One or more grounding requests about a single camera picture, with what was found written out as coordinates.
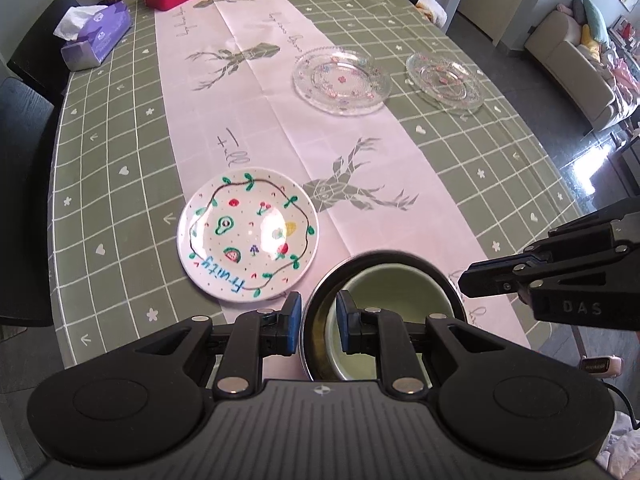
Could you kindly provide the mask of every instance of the glass plate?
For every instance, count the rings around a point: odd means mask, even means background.
[[[263,168],[229,170],[202,186],[178,222],[178,256],[206,293],[268,300],[304,275],[318,247],[318,216],[290,178]]]
[[[337,115],[369,114],[391,94],[391,79],[373,58],[338,46],[304,54],[293,70],[293,83],[306,102]]]
[[[419,52],[409,56],[406,68],[427,96],[458,113],[475,112],[484,103],[482,86],[461,63]]]

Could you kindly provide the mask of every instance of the dining table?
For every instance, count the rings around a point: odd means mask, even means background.
[[[51,168],[49,279],[65,367],[187,317],[223,324],[282,305],[219,301],[180,262],[185,204],[225,171],[271,168],[309,196],[319,243],[294,287],[304,301],[364,251],[409,251],[457,282],[469,264],[581,216],[507,99],[407,0],[188,0],[165,12],[124,1],[128,32],[99,67],[70,76]],[[296,92],[296,62],[332,45],[390,75],[382,108],[333,115]],[[484,104],[460,112],[427,99],[407,73],[415,52],[464,66]],[[555,328],[516,294],[464,306],[469,323],[532,349]],[[264,375],[302,378],[299,354],[266,358]]]

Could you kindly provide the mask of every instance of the tissue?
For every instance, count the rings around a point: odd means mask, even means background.
[[[100,66],[130,26],[124,2],[99,10],[82,26],[76,39],[60,49],[62,59],[72,72]]]
[[[62,16],[62,20],[53,31],[53,35],[63,40],[75,41],[78,34],[96,12],[106,9],[106,5],[94,5],[88,7],[70,7]]]

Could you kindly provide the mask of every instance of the purple tissue box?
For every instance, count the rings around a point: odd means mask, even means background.
[[[118,2],[99,12],[84,24],[75,41],[60,49],[71,72],[100,66],[131,26],[129,9]]]

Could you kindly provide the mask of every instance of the yellow cushion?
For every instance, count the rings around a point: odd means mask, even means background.
[[[589,49],[593,59],[600,61],[600,44],[591,37],[591,29],[589,28],[589,25],[582,26],[582,39],[580,40],[580,43]]]

